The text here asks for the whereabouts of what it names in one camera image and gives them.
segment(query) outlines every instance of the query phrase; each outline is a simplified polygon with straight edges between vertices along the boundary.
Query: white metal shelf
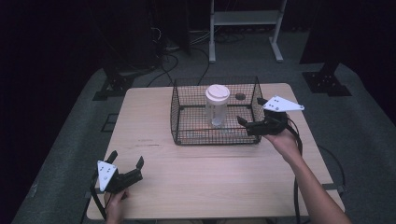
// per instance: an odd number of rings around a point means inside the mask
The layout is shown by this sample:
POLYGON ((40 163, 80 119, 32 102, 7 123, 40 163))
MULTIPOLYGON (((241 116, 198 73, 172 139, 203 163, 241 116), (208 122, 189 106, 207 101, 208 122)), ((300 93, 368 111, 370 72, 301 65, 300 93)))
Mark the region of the white metal shelf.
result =
POLYGON ((280 25, 283 20, 283 14, 287 0, 281 0, 279 10, 257 10, 257 11, 215 11, 214 0, 211 2, 210 13, 210 41, 209 41, 209 61, 216 61, 215 52, 215 26, 218 25, 262 25, 274 24, 274 36, 269 37, 271 48, 275 54, 276 61, 283 62, 282 54, 277 46, 277 37, 279 35, 280 25))

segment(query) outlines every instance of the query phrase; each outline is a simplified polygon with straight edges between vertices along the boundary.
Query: black equipment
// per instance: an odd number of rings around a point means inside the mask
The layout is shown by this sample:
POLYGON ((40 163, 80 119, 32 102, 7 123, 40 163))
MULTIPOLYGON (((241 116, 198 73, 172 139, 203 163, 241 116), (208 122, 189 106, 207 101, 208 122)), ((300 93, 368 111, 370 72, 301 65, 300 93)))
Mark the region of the black equipment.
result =
MULTIPOLYGON (((118 156, 117 151, 113 151, 106 160, 106 163, 112 164, 113 161, 117 158, 117 156, 118 156)), ((107 184, 105 191, 111 194, 117 194, 120 191, 132 186, 132 184, 142 180, 143 176, 141 173, 141 169, 143 168, 143 165, 144 165, 143 157, 140 157, 139 161, 136 164, 136 169, 126 174, 119 174, 118 170, 116 170, 116 172, 111 177, 111 180, 107 184)), ((95 184, 98 176, 99 176, 98 169, 96 169, 95 173, 92 176, 90 190, 91 190, 91 195, 95 200, 95 203, 98 206, 100 213, 102 214, 102 217, 106 220, 106 209, 102 206, 95 188, 95 184)))
MULTIPOLYGON (((259 105, 265 105, 267 100, 257 99, 259 105)), ((277 135, 288 126, 288 115, 286 112, 274 112, 264 109, 264 120, 247 122, 245 119, 237 116, 238 123, 247 129, 247 135, 277 135)))

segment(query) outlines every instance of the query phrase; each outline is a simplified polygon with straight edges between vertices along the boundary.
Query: cup lid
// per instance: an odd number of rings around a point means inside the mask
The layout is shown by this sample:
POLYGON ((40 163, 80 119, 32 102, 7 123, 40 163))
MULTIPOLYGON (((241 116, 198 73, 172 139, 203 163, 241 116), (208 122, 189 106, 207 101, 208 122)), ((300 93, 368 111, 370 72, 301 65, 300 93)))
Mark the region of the cup lid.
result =
POLYGON ((227 103, 230 91, 223 85, 211 85, 206 89, 206 98, 213 105, 223 105, 227 103))

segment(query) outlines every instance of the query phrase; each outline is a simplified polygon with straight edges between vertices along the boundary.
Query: human hand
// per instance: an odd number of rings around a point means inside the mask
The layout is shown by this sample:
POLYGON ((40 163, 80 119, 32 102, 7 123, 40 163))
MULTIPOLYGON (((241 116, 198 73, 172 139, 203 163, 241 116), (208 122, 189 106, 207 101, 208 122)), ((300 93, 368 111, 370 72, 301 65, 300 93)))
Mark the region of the human hand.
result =
POLYGON ((106 224, 117 223, 120 224, 123 221, 123 207, 121 203, 122 196, 126 194, 129 197, 128 189, 122 190, 117 194, 105 193, 105 204, 107 220, 106 224))
POLYGON ((294 135, 287 129, 277 135, 264 135, 268 141, 272 143, 274 148, 282 155, 287 163, 299 160, 302 158, 300 151, 297 147, 294 135))

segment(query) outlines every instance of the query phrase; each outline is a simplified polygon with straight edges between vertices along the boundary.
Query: shelf leg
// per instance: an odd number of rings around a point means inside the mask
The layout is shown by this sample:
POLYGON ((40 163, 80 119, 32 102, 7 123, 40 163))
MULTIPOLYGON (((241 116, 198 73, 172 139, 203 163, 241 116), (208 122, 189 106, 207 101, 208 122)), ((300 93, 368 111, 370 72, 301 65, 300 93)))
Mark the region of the shelf leg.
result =
POLYGON ((210 6, 210 40, 209 40, 209 62, 214 63, 216 61, 215 52, 215 3, 211 1, 210 6))
POLYGON ((273 49, 273 52, 274 52, 275 57, 276 57, 276 61, 278 63, 283 63, 283 57, 282 57, 282 54, 280 53, 280 50, 279 50, 279 47, 277 46, 276 41, 277 41, 277 38, 279 36, 280 26, 282 25, 283 15, 285 14, 285 7, 286 7, 286 3, 287 2, 288 2, 287 0, 283 0, 282 1, 279 13, 277 14, 274 36, 271 36, 269 38, 270 39, 270 43, 271 43, 271 48, 273 49))

